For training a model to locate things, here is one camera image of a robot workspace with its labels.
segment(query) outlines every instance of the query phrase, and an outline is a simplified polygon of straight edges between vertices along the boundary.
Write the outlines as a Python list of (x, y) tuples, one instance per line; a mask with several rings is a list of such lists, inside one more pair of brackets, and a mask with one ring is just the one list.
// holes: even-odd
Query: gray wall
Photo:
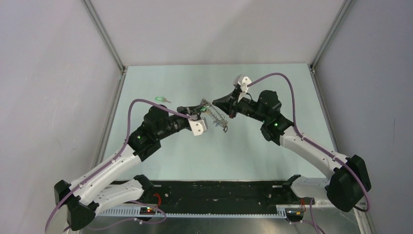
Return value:
[(413, 1), (358, 0), (316, 73), (341, 151), (367, 162), (379, 233), (411, 233)]
[(0, 3), (0, 233), (39, 234), (92, 166), (119, 71), (79, 0)]

